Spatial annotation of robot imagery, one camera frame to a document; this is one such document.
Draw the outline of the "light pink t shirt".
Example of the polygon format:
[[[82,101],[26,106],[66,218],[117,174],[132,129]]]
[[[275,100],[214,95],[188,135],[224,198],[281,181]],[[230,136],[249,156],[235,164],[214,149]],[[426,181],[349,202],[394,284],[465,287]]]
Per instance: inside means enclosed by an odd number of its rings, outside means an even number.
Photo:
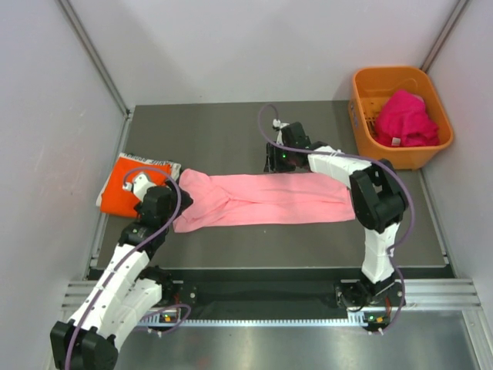
[[[179,186],[193,200],[173,221],[174,231],[181,234],[204,227],[355,219],[349,190],[319,173],[209,176],[185,170]]]

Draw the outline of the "magenta t shirt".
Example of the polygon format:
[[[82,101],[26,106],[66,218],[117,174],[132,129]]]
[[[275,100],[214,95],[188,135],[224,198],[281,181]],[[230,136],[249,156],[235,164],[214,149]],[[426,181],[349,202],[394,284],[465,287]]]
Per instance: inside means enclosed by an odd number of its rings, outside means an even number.
[[[403,89],[383,105],[374,124],[375,140],[388,147],[437,146],[438,125],[429,117],[424,100]]]

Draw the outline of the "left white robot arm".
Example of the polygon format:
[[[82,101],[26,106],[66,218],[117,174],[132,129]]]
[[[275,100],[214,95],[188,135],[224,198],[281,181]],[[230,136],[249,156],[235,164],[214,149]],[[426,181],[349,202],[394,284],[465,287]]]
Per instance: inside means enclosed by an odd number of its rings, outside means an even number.
[[[192,197],[171,183],[146,191],[95,287],[70,319],[53,326],[57,369],[115,368],[122,345],[149,309],[174,299],[170,274],[149,263],[170,224],[192,204]]]

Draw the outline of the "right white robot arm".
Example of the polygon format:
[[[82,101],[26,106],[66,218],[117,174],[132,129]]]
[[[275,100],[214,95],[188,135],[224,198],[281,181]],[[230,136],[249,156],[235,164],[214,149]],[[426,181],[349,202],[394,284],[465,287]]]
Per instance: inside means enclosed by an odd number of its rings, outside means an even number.
[[[349,309],[379,304],[395,281],[389,248],[408,207],[394,168],[386,160],[375,163],[326,143],[312,142],[299,122],[274,119],[272,127],[277,138],[267,143],[266,172],[305,169],[336,180],[350,191],[355,217],[364,227],[365,252],[361,277],[355,283],[341,285],[338,299]]]

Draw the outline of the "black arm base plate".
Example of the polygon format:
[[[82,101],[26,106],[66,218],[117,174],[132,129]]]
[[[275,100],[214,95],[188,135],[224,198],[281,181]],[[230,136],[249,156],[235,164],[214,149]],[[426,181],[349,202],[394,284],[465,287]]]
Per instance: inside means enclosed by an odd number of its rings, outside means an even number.
[[[146,274],[165,282],[165,301],[185,303],[193,320],[342,318],[348,309],[398,306],[399,281],[371,288],[355,267],[165,269]]]

